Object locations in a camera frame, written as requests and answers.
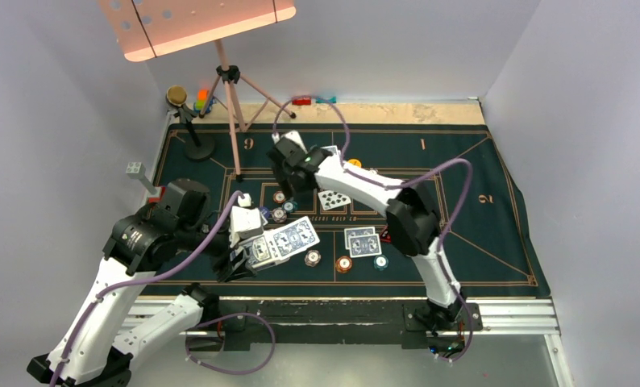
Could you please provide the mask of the yellow round button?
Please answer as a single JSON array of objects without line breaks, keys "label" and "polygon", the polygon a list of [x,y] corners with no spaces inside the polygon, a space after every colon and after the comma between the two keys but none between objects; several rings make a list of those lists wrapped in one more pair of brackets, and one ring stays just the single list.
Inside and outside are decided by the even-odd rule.
[{"label": "yellow round button", "polygon": [[355,167],[358,167],[358,168],[361,168],[361,167],[362,167],[362,163],[361,163],[361,161],[360,161],[360,160],[358,160],[358,159],[356,159],[356,158],[349,159],[347,162],[348,162],[349,164],[354,165]]}]

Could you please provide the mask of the white purple poker chip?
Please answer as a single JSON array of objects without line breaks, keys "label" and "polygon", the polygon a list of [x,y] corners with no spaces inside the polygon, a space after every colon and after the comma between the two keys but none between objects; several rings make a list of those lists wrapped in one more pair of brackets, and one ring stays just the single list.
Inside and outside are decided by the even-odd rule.
[{"label": "white purple poker chip", "polygon": [[287,217],[287,212],[281,207],[271,210],[271,218],[275,223],[283,223],[286,221]]}]

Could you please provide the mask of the blue playing card deck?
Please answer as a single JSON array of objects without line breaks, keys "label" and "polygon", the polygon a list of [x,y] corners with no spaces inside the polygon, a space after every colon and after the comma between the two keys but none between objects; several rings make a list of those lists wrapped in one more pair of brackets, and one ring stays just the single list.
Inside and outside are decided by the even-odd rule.
[{"label": "blue playing card deck", "polygon": [[267,230],[239,246],[243,249],[248,265],[259,271],[283,264],[319,242],[318,233],[310,219],[302,217],[283,227]]}]

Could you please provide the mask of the teal poker chip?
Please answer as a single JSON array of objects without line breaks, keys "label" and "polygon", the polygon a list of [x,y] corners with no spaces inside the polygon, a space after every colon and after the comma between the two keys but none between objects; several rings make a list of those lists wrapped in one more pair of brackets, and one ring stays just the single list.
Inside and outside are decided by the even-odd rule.
[{"label": "teal poker chip", "polygon": [[293,213],[297,210],[298,204],[295,201],[289,200],[282,204],[282,209],[286,213]]}]

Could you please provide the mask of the blue back playing card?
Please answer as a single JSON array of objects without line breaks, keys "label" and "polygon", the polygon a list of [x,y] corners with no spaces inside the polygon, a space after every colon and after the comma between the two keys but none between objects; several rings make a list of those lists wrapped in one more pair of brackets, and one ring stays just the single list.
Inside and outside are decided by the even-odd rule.
[{"label": "blue back playing card", "polygon": [[325,157],[341,158],[341,152],[336,145],[323,146],[321,149],[321,154]]},{"label": "blue back playing card", "polygon": [[359,235],[373,235],[375,233],[376,233],[376,230],[374,226],[346,228],[343,231],[345,248],[348,249],[350,247],[349,239],[351,237],[359,236]]},{"label": "blue back playing card", "polygon": [[382,253],[380,238],[376,234],[354,235],[348,238],[351,258],[378,256]]}]

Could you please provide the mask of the orange poker chip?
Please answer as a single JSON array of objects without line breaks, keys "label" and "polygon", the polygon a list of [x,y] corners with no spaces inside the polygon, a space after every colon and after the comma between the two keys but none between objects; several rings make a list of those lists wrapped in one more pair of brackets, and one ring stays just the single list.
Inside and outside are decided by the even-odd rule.
[{"label": "orange poker chip", "polygon": [[285,193],[281,190],[277,190],[274,194],[273,194],[273,198],[272,200],[276,203],[276,204],[282,204],[287,200],[287,197],[285,195]]}]

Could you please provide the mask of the orange chip stack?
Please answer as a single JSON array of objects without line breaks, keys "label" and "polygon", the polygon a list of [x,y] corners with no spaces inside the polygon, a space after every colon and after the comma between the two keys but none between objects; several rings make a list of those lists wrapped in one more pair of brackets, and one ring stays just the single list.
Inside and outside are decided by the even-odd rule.
[{"label": "orange chip stack", "polygon": [[348,273],[353,267],[353,260],[349,256],[340,256],[335,261],[335,270],[337,273]]}]

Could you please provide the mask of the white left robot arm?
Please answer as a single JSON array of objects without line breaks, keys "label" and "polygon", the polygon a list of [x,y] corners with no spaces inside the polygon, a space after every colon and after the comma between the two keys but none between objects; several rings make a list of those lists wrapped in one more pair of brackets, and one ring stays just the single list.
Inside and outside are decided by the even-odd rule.
[{"label": "white left robot arm", "polygon": [[216,212],[205,185],[170,182],[158,201],[116,222],[76,318],[50,352],[31,359],[27,372],[50,386],[127,385],[139,365],[172,337],[224,320],[218,296],[193,283],[147,321],[122,332],[144,288],[177,274],[201,254],[211,259],[221,282],[251,276],[254,270],[239,244],[262,228],[262,214],[247,194],[233,193]]}]

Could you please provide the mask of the teal chip stack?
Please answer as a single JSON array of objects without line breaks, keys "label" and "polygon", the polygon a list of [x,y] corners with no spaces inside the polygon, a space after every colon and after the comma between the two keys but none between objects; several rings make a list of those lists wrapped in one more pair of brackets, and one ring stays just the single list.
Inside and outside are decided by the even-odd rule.
[{"label": "teal chip stack", "polygon": [[373,266],[376,270],[383,271],[389,266],[389,259],[386,256],[378,255],[373,260]]}]

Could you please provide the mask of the black red all-in triangle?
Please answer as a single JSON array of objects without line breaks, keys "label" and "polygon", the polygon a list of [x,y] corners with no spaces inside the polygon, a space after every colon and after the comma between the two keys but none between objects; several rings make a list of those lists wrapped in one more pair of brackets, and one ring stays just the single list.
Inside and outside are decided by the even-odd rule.
[{"label": "black red all-in triangle", "polygon": [[389,228],[384,227],[379,233],[379,238],[382,243],[392,243],[391,235],[389,234]]}]

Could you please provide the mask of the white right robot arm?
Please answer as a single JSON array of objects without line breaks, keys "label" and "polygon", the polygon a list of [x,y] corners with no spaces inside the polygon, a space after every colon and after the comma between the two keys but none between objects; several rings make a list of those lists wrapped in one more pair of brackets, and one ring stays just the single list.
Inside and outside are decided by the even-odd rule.
[{"label": "white right robot arm", "polygon": [[423,316],[442,328],[452,327],[462,318],[460,284],[447,262],[444,232],[423,177],[403,181],[370,173],[344,161],[338,153],[307,148],[297,131],[275,133],[272,141],[267,156],[286,195],[329,190],[385,217],[391,244],[414,262],[426,287],[429,309]]}]

